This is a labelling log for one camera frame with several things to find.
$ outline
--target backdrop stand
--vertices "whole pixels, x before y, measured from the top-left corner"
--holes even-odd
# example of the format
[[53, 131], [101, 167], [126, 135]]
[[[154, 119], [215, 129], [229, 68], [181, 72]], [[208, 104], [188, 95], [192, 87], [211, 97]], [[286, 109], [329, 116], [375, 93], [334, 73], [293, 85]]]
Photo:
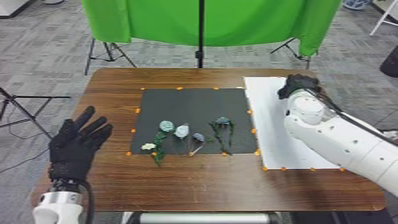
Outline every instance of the backdrop stand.
[[302, 56], [295, 53], [291, 47], [289, 47], [289, 42], [295, 40], [297, 38], [293, 37], [286, 42], [284, 44], [272, 50], [270, 54], [273, 54], [281, 49], [282, 47], [286, 47], [293, 53], [293, 56], [295, 58], [300, 60], [300, 61], [305, 61], [305, 69], [309, 70], [309, 65], [311, 65], [311, 56]]
[[[92, 57], [94, 47], [96, 47], [96, 39], [92, 38], [92, 41], [90, 41], [90, 50], [89, 50], [89, 58], [87, 58], [87, 65], [85, 65], [85, 72], [83, 72], [85, 76], [89, 75], [90, 61], [92, 60], [101, 60], [101, 61], [106, 61], [106, 62], [115, 62], [117, 59], [124, 57], [126, 60], [128, 60], [128, 62], [130, 62], [130, 64], [131, 64], [131, 66], [137, 68], [135, 63], [133, 63], [133, 61], [131, 61], [131, 59], [130, 59], [130, 57], [128, 57], [128, 55], [126, 55], [124, 51], [121, 50], [121, 47], [119, 47], [119, 45], [115, 43], [103, 42], [103, 47], [105, 47], [105, 53], [103, 54], [106, 54], [108, 58], [99, 58], [99, 56], [103, 54], [98, 57]], [[117, 50], [119, 53], [121, 53], [121, 55], [117, 57], [114, 57], [114, 50]]]
[[[3, 99], [2, 110], [0, 110], [0, 121], [3, 119], [3, 113], [5, 113], [5, 110], [7, 110], [9, 103], [14, 105], [16, 109], [21, 111], [21, 114], [26, 117], [25, 119], [21, 119], [18, 121], [14, 121], [14, 122], [10, 122], [7, 124], [2, 124], [0, 128], [9, 127], [9, 126], [12, 126], [16, 124], [21, 124], [21, 123], [30, 121], [34, 123], [35, 127], [39, 128], [42, 134], [51, 139], [51, 135], [50, 135], [46, 129], [42, 128], [41, 124], [35, 121], [35, 117], [37, 117], [37, 115], [39, 115], [39, 113], [41, 113], [41, 111], [42, 111], [42, 109], [44, 109], [51, 99], [69, 99], [71, 97], [69, 96], [16, 96], [16, 95], [9, 95], [9, 93], [5, 92], [3, 88], [0, 88], [0, 94], [3, 95], [3, 98], [5, 98]], [[39, 107], [39, 109], [37, 109], [34, 114], [26, 111], [25, 107], [18, 103], [18, 101], [16, 101], [18, 98], [19, 99], [46, 99], [46, 102], [41, 105], [41, 107]]]
[[202, 59], [204, 59], [204, 4], [206, 0], [199, 0], [199, 48], [195, 51], [197, 58], [197, 68], [202, 68]]

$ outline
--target green backdrop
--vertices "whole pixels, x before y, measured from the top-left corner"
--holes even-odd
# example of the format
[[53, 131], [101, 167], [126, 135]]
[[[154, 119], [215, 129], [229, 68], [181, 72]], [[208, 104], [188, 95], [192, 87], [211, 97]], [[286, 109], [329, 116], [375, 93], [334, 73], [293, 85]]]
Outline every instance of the green backdrop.
[[[327, 34], [341, 0], [206, 0], [206, 46], [300, 39], [311, 56]], [[83, 0], [94, 38], [131, 37], [197, 46], [199, 0]]]

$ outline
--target tripod stand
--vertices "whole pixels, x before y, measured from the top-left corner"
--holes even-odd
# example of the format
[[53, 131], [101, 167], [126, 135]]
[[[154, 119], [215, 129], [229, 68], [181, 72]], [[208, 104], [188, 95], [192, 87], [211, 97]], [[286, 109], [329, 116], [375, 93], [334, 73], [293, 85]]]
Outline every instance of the tripod stand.
[[272, 50], [270, 54], [273, 54], [282, 47], [286, 47], [291, 51], [291, 54], [295, 56], [295, 58], [300, 60], [300, 61], [305, 61], [305, 69], [309, 70], [309, 64], [311, 64], [311, 56], [305, 58], [302, 55], [298, 55], [289, 47], [289, 42], [295, 40], [297, 38], [293, 37], [286, 42], [284, 44], [277, 47], [277, 49]]
[[[115, 62], [115, 60], [124, 57], [126, 60], [128, 60], [128, 63], [137, 68], [137, 65], [135, 65], [135, 63], [133, 63], [133, 61], [131, 61], [124, 51], [121, 50], [119, 45], [115, 43], [103, 42], [103, 47], [105, 47], [105, 51], [106, 51], [105, 54], [106, 54], [108, 58], [99, 58], [99, 57], [92, 56], [94, 47], [96, 47], [96, 39], [92, 38], [92, 40], [90, 40], [89, 58], [87, 58], [85, 71], [83, 71], [85, 76], [89, 75], [90, 60], [103, 60], [106, 62]], [[114, 56], [114, 50], [117, 50], [119, 53], [121, 53], [119, 57]]]
[[[35, 127], [39, 128], [42, 134], [51, 139], [51, 135], [50, 135], [46, 129], [42, 128], [41, 124], [35, 121], [35, 117], [37, 117], [37, 115], [39, 115], [39, 113], [41, 113], [41, 111], [42, 111], [42, 109], [44, 109], [51, 99], [69, 99], [71, 97], [69, 96], [16, 96], [16, 95], [9, 95], [9, 93], [3, 90], [3, 88], [0, 88], [0, 94], [3, 95], [3, 98], [5, 98], [3, 99], [3, 106], [2, 106], [2, 110], [0, 110], [0, 121], [3, 119], [3, 113], [5, 113], [5, 109], [7, 109], [9, 103], [14, 105], [14, 107], [18, 108], [18, 110], [21, 111], [21, 113], [23, 113], [23, 115], [26, 117], [25, 119], [21, 119], [18, 121], [14, 121], [14, 122], [10, 122], [7, 124], [2, 124], [0, 128], [9, 127], [9, 126], [12, 126], [16, 124], [21, 124], [21, 123], [30, 121], [34, 123]], [[41, 105], [41, 107], [39, 107], [39, 109], [37, 109], [34, 114], [26, 111], [26, 109], [21, 106], [21, 104], [18, 103], [16, 99], [46, 99], [46, 102]]]

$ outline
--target black hand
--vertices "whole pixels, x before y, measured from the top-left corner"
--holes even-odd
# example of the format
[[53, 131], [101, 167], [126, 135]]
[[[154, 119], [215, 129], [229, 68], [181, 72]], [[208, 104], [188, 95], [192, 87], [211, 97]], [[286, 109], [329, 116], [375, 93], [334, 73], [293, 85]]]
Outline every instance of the black hand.
[[279, 99], [289, 98], [291, 93], [298, 89], [311, 89], [316, 93], [320, 93], [320, 81], [318, 79], [304, 76], [304, 75], [289, 75], [286, 79], [286, 84], [282, 89], [277, 91]]
[[51, 180], [60, 178], [85, 180], [96, 151], [112, 134], [112, 125], [105, 125], [105, 117], [99, 117], [85, 126], [94, 113], [90, 106], [78, 119], [64, 121], [58, 134], [50, 142]]

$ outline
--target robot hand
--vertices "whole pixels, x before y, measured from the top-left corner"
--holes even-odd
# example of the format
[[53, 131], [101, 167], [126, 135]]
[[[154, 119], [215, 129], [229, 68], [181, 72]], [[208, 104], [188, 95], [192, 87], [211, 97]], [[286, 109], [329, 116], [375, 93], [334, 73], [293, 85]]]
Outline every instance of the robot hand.
[[[50, 142], [50, 179], [53, 186], [41, 196], [39, 206], [34, 208], [37, 224], [78, 224], [82, 213], [82, 194], [78, 186], [89, 187], [85, 182], [94, 154], [112, 134], [106, 118], [85, 126], [94, 115], [94, 107], [87, 107], [83, 114], [73, 121], [67, 119], [57, 136]], [[90, 208], [87, 222], [92, 223], [94, 198], [89, 197]]]
[[103, 126], [105, 117], [99, 117], [82, 129], [92, 115], [94, 107], [90, 106], [76, 121], [71, 119], [64, 121], [58, 134], [50, 142], [51, 167], [48, 173], [51, 180], [62, 178], [85, 181], [94, 154], [112, 134], [112, 125]]

